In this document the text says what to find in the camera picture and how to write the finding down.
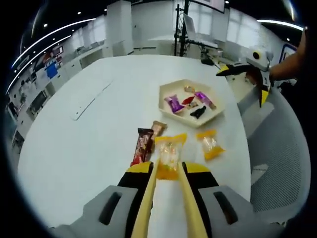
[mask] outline hexagonal tray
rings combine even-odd
[[[194,107],[192,109],[184,109],[179,114],[174,114],[169,106],[169,104],[164,100],[165,97],[169,97],[172,95],[177,95],[177,98],[179,100],[179,103],[181,104],[182,101],[188,97],[193,96],[193,93],[187,93],[184,91],[185,86],[191,86],[195,89],[196,92],[201,91],[203,92],[215,105],[216,109],[212,110],[207,106],[206,111],[204,114],[201,115],[199,119],[196,119],[195,117],[192,117],[190,113],[194,112],[198,108],[201,108],[204,106],[196,97],[193,101],[196,101],[198,103],[197,107]],[[178,80],[169,84],[164,84],[159,87],[159,102],[158,102],[158,108],[159,110],[166,115],[167,117],[173,118],[175,120],[178,120],[182,122],[183,124],[189,125],[191,127],[197,128],[206,122],[213,119],[215,116],[220,114],[223,109],[223,103],[219,98],[216,97],[214,91],[209,86],[206,86],[204,84],[196,83],[188,79]]]

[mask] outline yellow packaged snack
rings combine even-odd
[[[205,160],[211,160],[225,151],[218,145],[215,135],[216,130],[207,130],[196,134],[197,139],[202,143]]]
[[[158,179],[177,180],[177,162],[187,139],[187,134],[155,137],[155,148],[158,153]]]

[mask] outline white table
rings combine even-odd
[[[21,187],[47,226],[71,224],[83,206],[109,185],[117,185],[132,161],[137,128],[154,120],[168,124],[164,135],[188,133],[182,160],[209,167],[220,185],[250,200],[250,159],[234,95],[217,68],[199,60],[172,56],[124,56],[100,59],[70,79],[47,102],[24,142],[18,177]],[[179,79],[211,86],[225,110],[204,126],[215,128],[226,150],[205,163],[196,130],[165,118],[158,109],[159,86]],[[106,88],[78,120],[71,102]],[[186,219],[177,181],[157,182],[148,237],[186,237]]]

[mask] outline human arm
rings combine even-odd
[[[297,77],[304,61],[305,48],[306,37],[305,32],[303,31],[297,51],[291,56],[287,57],[283,62],[271,68],[270,80],[280,81]]]

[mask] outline candy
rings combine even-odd
[[[201,103],[205,103],[207,106],[209,106],[211,109],[216,109],[215,104],[202,92],[196,92],[195,96],[198,98],[198,100]]]
[[[204,114],[205,110],[206,106],[203,106],[202,108],[198,108],[196,111],[190,113],[190,115],[199,119],[201,115]]]
[[[187,134],[177,136],[158,136],[155,138],[156,151],[158,153],[157,179],[177,180],[177,163],[187,139]]]
[[[167,124],[164,124],[162,122],[159,122],[157,120],[155,120],[153,122],[153,125],[151,127],[151,129],[154,131],[153,135],[152,135],[152,141],[154,141],[155,137],[157,136],[161,136],[163,131],[167,128]],[[153,152],[155,149],[155,144],[152,144],[152,149],[151,151]]]
[[[196,134],[196,138],[202,143],[205,160],[211,160],[225,151],[218,145],[215,135],[216,130],[207,130]]]
[[[190,104],[187,104],[187,105],[186,105],[186,108],[187,108],[187,109],[191,109],[191,108],[194,108],[194,107],[196,107],[196,106],[198,106],[198,103],[197,103],[197,102],[191,102]]]
[[[172,112],[174,114],[181,112],[185,107],[179,104],[178,98],[175,95],[164,98],[165,101],[169,104]]]
[[[189,98],[186,98],[182,104],[185,105],[185,104],[190,104],[192,101],[194,100],[194,97],[189,97]]]
[[[131,162],[130,166],[145,162],[147,153],[151,149],[153,143],[151,137],[154,131],[152,129],[138,128],[138,133],[138,142],[135,148],[133,161]]]
[[[184,91],[187,93],[195,93],[195,89],[192,86],[185,86]]]

